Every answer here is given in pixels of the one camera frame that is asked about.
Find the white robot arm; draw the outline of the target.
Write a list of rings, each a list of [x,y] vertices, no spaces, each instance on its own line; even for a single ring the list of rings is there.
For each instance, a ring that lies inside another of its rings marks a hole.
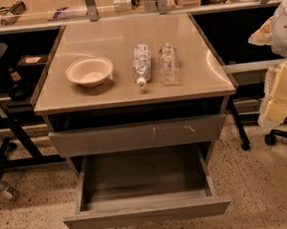
[[[273,53],[285,57],[283,63],[268,69],[259,109],[258,124],[266,129],[275,128],[287,118],[287,0],[282,0],[273,16],[248,41],[252,45],[271,45]]]

